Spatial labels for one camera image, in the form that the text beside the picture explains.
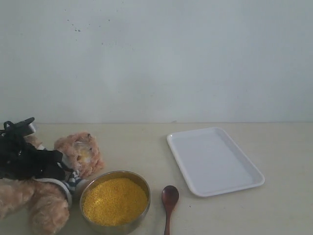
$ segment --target white tray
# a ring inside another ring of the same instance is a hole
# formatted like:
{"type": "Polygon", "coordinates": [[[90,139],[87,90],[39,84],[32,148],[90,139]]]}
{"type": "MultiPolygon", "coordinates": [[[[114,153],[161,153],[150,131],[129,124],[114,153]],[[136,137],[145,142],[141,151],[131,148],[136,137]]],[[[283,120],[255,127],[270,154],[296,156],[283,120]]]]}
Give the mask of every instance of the white tray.
{"type": "Polygon", "coordinates": [[[189,189],[199,197],[253,188],[265,181],[221,128],[176,132],[167,141],[189,189]]]}

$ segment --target spoon handle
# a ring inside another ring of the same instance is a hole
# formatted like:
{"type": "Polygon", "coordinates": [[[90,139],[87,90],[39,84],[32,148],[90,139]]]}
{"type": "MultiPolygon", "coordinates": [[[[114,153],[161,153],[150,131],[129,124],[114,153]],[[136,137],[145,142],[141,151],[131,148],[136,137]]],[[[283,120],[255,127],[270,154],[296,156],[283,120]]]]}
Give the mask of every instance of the spoon handle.
{"type": "Polygon", "coordinates": [[[164,235],[170,235],[170,218],[171,218],[171,214],[167,213],[164,235]]]}

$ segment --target stainless steel bowl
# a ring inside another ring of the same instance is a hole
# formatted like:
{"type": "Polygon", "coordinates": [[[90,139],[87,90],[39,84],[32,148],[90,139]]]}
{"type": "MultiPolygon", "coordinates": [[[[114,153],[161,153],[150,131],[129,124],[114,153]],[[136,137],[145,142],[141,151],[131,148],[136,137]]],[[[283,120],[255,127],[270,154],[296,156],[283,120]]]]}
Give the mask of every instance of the stainless steel bowl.
{"type": "Polygon", "coordinates": [[[150,188],[148,183],[139,175],[130,172],[130,171],[112,171],[109,173],[105,173],[101,176],[99,176],[98,178],[94,179],[83,191],[81,198],[80,198],[80,211],[85,219],[85,221],[89,224],[89,226],[102,234],[107,234],[107,235],[126,235],[131,233],[132,231],[134,231],[139,224],[142,222],[142,220],[144,219],[144,217],[146,216],[149,207],[150,207],[150,202],[151,202],[151,196],[150,196],[150,188]],[[102,226],[102,225],[98,225],[95,224],[94,222],[90,221],[84,214],[83,211],[83,204],[85,202],[86,199],[86,193],[90,190],[92,190],[93,188],[95,188],[97,185],[99,185],[102,182],[111,180],[111,179],[116,179],[116,178],[128,178],[130,180],[132,180],[134,183],[136,183],[137,185],[139,185],[144,192],[147,195],[148,198],[148,204],[146,209],[143,211],[143,213],[137,217],[135,220],[127,223],[127,224],[123,224],[120,226],[115,226],[115,227],[107,227],[107,226],[102,226]]]}

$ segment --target teddy bear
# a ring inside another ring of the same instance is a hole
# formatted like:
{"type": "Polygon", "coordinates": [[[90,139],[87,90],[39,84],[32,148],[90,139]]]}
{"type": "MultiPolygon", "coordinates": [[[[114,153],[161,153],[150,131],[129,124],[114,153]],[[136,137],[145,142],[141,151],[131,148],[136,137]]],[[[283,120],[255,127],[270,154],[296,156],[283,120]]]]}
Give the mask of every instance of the teddy bear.
{"type": "MultiPolygon", "coordinates": [[[[89,132],[75,133],[56,140],[53,150],[47,150],[34,134],[25,137],[15,134],[13,138],[14,144],[21,145],[16,158],[23,151],[29,151],[32,156],[39,154],[45,158],[47,155],[47,161],[51,158],[59,162],[49,162],[50,167],[45,163],[42,168],[45,174],[41,177],[25,180],[4,177],[0,184],[0,220],[26,207],[30,228],[35,234],[55,235],[69,218],[73,199],[79,198],[88,185],[87,178],[104,168],[96,138],[89,132]]],[[[2,161],[12,164],[5,156],[0,153],[2,161]]]]}

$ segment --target beige table surface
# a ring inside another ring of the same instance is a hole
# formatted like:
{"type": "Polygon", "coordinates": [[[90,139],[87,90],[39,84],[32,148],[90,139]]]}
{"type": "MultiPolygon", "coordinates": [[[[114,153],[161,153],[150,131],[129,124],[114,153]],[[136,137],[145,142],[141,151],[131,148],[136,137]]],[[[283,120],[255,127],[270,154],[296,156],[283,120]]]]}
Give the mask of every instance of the beige table surface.
{"type": "MultiPolygon", "coordinates": [[[[101,146],[103,172],[130,170],[142,175],[152,191],[152,205],[134,235],[163,234],[160,200],[175,185],[180,201],[172,215],[172,235],[311,235],[313,234],[313,123],[271,124],[63,124],[38,125],[48,148],[62,136],[87,130],[101,146]],[[176,131],[223,128],[265,176],[258,188],[197,198],[188,190],[166,142],[176,131]]],[[[30,235],[21,211],[0,222],[0,235],[30,235]]],[[[78,205],[60,235],[96,234],[84,223],[78,205]]]]}

